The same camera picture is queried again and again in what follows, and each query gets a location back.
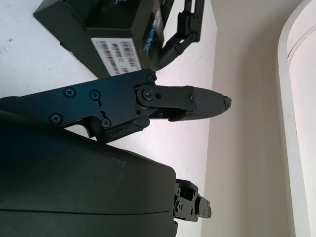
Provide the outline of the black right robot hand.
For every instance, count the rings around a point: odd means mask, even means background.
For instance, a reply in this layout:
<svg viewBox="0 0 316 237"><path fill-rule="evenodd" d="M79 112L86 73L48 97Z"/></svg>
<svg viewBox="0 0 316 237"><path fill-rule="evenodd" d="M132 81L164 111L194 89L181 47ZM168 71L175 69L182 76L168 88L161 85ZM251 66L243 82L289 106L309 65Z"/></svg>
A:
<svg viewBox="0 0 316 237"><path fill-rule="evenodd" d="M152 119L207 119L231 98L156 85L150 69L0 101L3 237L174 237L177 220L210 218L173 168L110 142Z"/></svg>

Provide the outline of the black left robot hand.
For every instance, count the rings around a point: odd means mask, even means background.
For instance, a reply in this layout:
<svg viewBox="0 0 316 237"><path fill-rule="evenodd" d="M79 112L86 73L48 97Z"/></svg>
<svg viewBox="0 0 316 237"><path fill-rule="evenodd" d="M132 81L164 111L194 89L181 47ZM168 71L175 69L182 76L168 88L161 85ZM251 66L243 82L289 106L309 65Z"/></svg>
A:
<svg viewBox="0 0 316 237"><path fill-rule="evenodd" d="M159 53L157 70L161 70L180 56L193 42L199 42L202 29L204 1L186 0L184 10L178 13L177 32L166 42Z"/></svg>

